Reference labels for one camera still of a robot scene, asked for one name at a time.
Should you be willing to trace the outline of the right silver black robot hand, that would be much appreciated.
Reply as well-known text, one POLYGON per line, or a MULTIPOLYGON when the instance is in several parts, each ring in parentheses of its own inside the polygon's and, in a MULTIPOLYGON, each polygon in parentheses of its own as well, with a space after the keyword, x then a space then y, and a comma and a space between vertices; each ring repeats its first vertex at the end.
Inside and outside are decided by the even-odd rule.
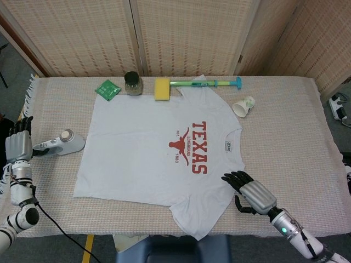
POLYGON ((244 171, 232 171, 225 173, 222 180, 227 182, 238 194, 240 194, 249 204, 243 207, 239 197, 235 196, 235 205, 239 212, 249 214, 268 215, 276 208, 276 197, 258 180, 254 180, 244 171))

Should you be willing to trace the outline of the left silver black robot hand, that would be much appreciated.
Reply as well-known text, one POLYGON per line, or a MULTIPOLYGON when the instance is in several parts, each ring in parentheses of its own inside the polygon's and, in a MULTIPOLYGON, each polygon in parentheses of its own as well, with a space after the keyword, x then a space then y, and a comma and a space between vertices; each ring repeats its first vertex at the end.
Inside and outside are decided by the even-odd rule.
POLYGON ((5 140, 5 155, 7 164, 16 161, 29 161, 33 156, 43 156, 49 149, 34 150, 31 140, 31 123, 33 116, 24 117, 17 121, 9 129, 9 135, 5 140))

